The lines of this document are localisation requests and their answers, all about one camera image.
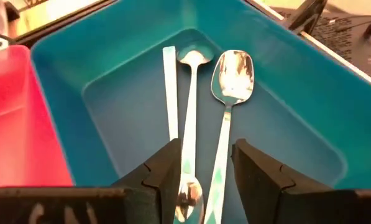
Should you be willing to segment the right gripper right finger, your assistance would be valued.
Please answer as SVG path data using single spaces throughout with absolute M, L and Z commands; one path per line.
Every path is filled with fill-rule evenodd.
M 232 146 L 237 189 L 249 224 L 371 224 L 371 190 L 334 190 L 253 147 Z

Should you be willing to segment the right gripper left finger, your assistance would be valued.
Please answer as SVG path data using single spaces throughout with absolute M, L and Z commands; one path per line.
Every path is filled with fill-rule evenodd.
M 2 187 L 0 224 L 172 224 L 181 141 L 109 187 Z

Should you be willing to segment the silver spoon with patterned handle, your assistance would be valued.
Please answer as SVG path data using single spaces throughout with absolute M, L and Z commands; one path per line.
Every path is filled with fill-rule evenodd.
M 242 50 L 221 54 L 211 80 L 213 96 L 225 106 L 203 224 L 221 224 L 232 107 L 247 101 L 254 88 L 251 56 Z
M 181 147 L 181 173 L 190 176 L 195 176 L 196 171 L 197 72 L 200 65 L 210 62 L 213 57 L 213 53 L 203 44 L 189 45 L 177 54 L 177 60 L 191 68 L 190 89 Z
M 164 47 L 163 71 L 165 76 L 165 95 L 168 116 L 169 138 L 178 137 L 178 103 L 177 103 L 177 54 L 174 46 Z M 201 224 L 204 213 L 203 190 L 195 176 L 182 174 L 175 202 L 173 224 Z

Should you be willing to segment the blue plastic bin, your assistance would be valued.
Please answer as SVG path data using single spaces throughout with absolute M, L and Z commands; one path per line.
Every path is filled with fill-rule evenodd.
M 204 213 L 225 106 L 211 92 L 221 54 L 252 59 L 250 98 L 232 107 L 221 224 L 249 224 L 232 146 L 253 147 L 334 190 L 371 190 L 371 81 L 241 0 L 120 0 L 38 41 L 32 63 L 74 183 L 109 187 L 171 141 L 164 47 L 203 44 L 196 178 Z M 176 63 L 183 143 L 191 68 Z

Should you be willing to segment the pink plastic bin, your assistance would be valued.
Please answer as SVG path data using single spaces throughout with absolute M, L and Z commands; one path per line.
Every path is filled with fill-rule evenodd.
M 30 50 L 0 50 L 0 187 L 73 184 L 35 77 Z

